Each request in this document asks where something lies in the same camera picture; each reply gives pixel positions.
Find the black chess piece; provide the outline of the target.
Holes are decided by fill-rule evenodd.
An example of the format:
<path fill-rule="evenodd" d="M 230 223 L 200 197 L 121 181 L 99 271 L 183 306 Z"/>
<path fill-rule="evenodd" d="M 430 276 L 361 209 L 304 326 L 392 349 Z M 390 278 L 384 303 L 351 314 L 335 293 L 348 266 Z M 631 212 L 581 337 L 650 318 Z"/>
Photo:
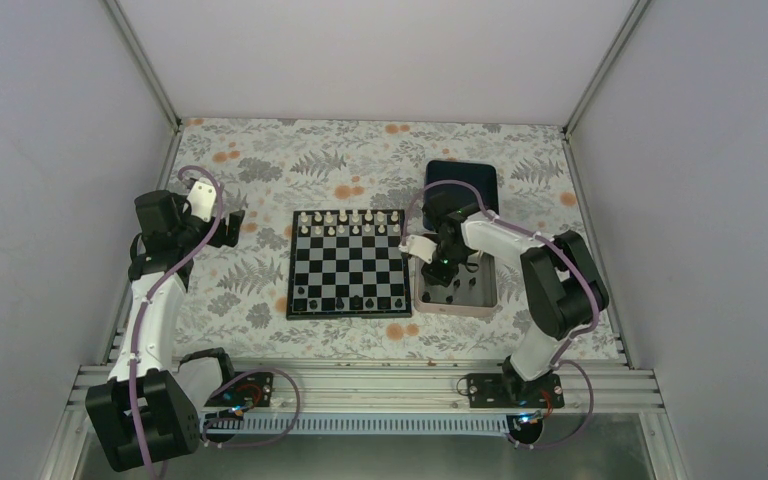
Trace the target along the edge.
<path fill-rule="evenodd" d="M 355 295 L 350 298 L 349 301 L 349 308 L 353 311 L 360 311 L 364 308 L 363 306 L 363 298 L 361 296 Z"/>

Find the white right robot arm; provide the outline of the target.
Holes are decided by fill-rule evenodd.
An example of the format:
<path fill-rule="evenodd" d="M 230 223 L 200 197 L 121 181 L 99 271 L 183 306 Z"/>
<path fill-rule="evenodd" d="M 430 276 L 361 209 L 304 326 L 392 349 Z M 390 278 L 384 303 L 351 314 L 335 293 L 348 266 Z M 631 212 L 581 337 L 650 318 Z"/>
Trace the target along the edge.
<path fill-rule="evenodd" d="M 512 406 L 527 406 L 540 393 L 539 379 L 559 366 L 573 339 L 596 327 L 609 305 L 584 238 L 572 230 L 554 237 L 528 231 L 487 209 L 480 197 L 459 205 L 440 192 L 422 211 L 436 234 L 434 251 L 420 256 L 427 285 L 452 286 L 477 253 L 520 269 L 532 325 L 503 363 L 501 391 Z"/>

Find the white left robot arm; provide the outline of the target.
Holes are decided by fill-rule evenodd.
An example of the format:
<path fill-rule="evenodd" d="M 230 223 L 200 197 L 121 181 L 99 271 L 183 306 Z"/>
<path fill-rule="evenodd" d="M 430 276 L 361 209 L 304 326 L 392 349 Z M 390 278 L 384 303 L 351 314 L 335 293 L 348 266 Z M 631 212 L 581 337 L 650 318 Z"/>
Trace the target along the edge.
<path fill-rule="evenodd" d="M 245 213 L 222 216 L 216 187 L 188 194 L 156 190 L 135 200 L 141 228 L 130 252 L 132 303 L 124 350 L 107 380 L 87 390 L 85 408 L 110 467 L 124 472 L 195 452 L 199 411 L 238 391 L 229 355 L 212 348 L 173 362 L 174 330 L 189 290 L 193 257 L 234 247 Z"/>

